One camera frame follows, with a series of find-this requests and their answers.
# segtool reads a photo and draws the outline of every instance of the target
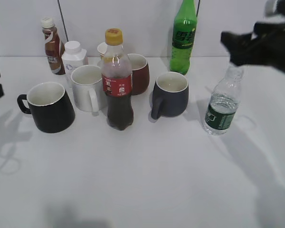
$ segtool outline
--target black mug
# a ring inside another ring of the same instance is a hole
[[[28,101],[29,108],[23,104]],[[65,88],[56,82],[41,83],[28,94],[17,98],[19,108],[31,114],[39,130],[46,133],[57,133],[68,128],[75,119],[75,112]]]
[[[175,117],[182,114],[188,105],[189,83],[186,77],[176,72],[168,72],[156,79],[151,117]]]

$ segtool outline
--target yellow bottle cap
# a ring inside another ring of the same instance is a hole
[[[123,43],[123,33],[118,28],[110,28],[105,32],[105,42],[110,46],[117,46]]]

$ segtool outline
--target green bottle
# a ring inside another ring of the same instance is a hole
[[[183,0],[174,19],[171,71],[183,75],[188,72],[197,23],[194,0]]]

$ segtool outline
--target red mug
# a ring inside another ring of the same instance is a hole
[[[150,82],[147,59],[139,54],[128,54],[132,64],[132,95],[139,95],[148,89]]]

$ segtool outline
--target white cup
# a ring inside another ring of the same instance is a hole
[[[71,80],[77,108],[95,113],[106,106],[100,67],[80,66],[72,72]]]
[[[108,47],[108,45],[105,42],[98,45],[97,51],[98,51],[101,59],[104,57],[107,47]]]

